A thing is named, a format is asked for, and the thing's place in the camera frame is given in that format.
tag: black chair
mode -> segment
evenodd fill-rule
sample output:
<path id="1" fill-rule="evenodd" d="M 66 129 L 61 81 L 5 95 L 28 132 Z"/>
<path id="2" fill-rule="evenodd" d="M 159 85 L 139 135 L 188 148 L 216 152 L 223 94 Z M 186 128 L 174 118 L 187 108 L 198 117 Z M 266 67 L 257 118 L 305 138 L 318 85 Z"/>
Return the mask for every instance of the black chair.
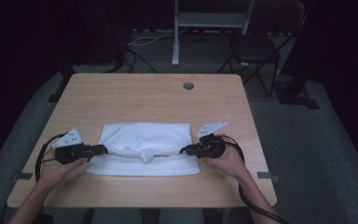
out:
<path id="1" fill-rule="evenodd" d="M 228 39 L 232 54 L 220 67 L 219 72 L 229 64 L 231 72 L 234 73 L 231 66 L 232 58 L 235 58 L 241 63 L 255 63 L 255 71 L 242 83 L 246 84 L 251 77 L 257 75 L 267 95 L 271 96 L 280 60 L 279 50 L 299 32 L 304 20 L 304 5 L 299 0 L 276 1 L 268 11 L 266 11 L 265 16 L 260 22 L 256 23 L 254 31 L 245 35 L 233 34 Z M 269 34 L 278 35 L 280 33 L 286 34 L 287 37 L 279 47 L 275 47 L 269 38 Z M 274 64 L 274 71 L 269 88 L 259 73 L 260 69 L 267 63 Z"/>

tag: hand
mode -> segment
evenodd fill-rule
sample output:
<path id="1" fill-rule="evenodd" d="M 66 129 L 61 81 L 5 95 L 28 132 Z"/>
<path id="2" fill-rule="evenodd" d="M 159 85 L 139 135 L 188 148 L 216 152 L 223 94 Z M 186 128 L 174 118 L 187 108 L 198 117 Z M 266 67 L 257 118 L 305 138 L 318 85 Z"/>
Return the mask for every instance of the hand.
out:
<path id="1" fill-rule="evenodd" d="M 51 148 L 43 157 L 42 172 L 37 182 L 48 189 L 57 187 L 71 171 L 87 162 L 87 159 L 83 158 L 68 164 L 60 164 L 55 160 L 51 160 L 54 158 L 55 149 Z"/>
<path id="2" fill-rule="evenodd" d="M 201 158 L 202 162 L 216 166 L 226 175 L 238 178 L 241 176 L 243 170 L 246 170 L 245 164 L 243 163 L 240 153 L 233 146 L 226 145 L 225 153 L 218 159 L 212 158 Z"/>

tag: desk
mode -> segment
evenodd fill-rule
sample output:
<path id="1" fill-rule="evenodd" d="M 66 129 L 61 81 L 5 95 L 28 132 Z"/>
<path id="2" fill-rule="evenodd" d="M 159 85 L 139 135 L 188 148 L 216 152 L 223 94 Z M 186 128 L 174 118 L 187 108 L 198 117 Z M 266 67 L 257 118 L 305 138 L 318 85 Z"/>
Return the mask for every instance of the desk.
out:
<path id="1" fill-rule="evenodd" d="M 194 84 L 185 90 L 186 82 Z M 98 143 L 105 123 L 188 122 L 194 143 L 202 123 L 226 120 L 216 133 L 238 141 L 246 165 L 271 204 L 270 179 L 257 178 L 268 167 L 241 78 L 237 75 L 75 74 L 42 132 L 23 172 L 33 173 L 40 148 L 50 137 L 77 127 L 85 144 Z M 52 207 L 232 207 L 243 206 L 234 178 L 200 163 L 200 173 L 185 176 L 101 176 L 73 171 L 48 196 Z M 34 186 L 18 180 L 7 204 L 18 207 Z"/>
<path id="2" fill-rule="evenodd" d="M 179 65 L 179 27 L 229 27 L 241 28 L 241 33 L 248 30 L 249 20 L 255 0 L 248 0 L 248 7 L 243 13 L 197 13 L 179 12 L 178 0 L 175 0 L 172 65 Z"/>

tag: white towel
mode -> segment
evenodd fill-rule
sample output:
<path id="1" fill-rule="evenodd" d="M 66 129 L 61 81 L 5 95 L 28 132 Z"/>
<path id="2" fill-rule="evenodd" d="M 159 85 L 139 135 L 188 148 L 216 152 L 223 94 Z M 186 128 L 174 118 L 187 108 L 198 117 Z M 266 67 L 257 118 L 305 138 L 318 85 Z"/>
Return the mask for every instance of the white towel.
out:
<path id="1" fill-rule="evenodd" d="M 196 157 L 177 155 L 182 147 L 192 144 L 188 123 L 105 124 L 99 144 L 105 145 L 109 154 L 92 158 L 88 173 L 193 175 L 200 172 Z"/>

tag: dark background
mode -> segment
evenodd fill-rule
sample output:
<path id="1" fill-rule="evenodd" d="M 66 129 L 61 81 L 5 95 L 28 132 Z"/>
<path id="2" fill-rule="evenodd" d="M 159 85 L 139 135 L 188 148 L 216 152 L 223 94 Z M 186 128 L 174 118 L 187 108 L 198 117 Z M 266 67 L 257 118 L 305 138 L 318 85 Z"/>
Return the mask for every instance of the dark background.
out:
<path id="1" fill-rule="evenodd" d="M 173 0 L 109 2 L 125 29 L 173 28 Z M 252 24 L 270 2 L 256 0 Z M 312 2 L 305 2 L 307 9 Z M 181 3 L 182 10 L 194 6 L 194 1 Z M 239 11 L 241 6 L 234 0 L 200 1 L 205 11 Z M 76 0 L 0 0 L 0 148 L 24 106 L 49 78 L 68 64 L 118 57 L 101 57 L 92 41 Z M 324 84 L 358 150 L 358 1 L 315 2 L 282 72 L 297 76 L 304 72 L 303 62 L 312 65 L 310 79 Z"/>

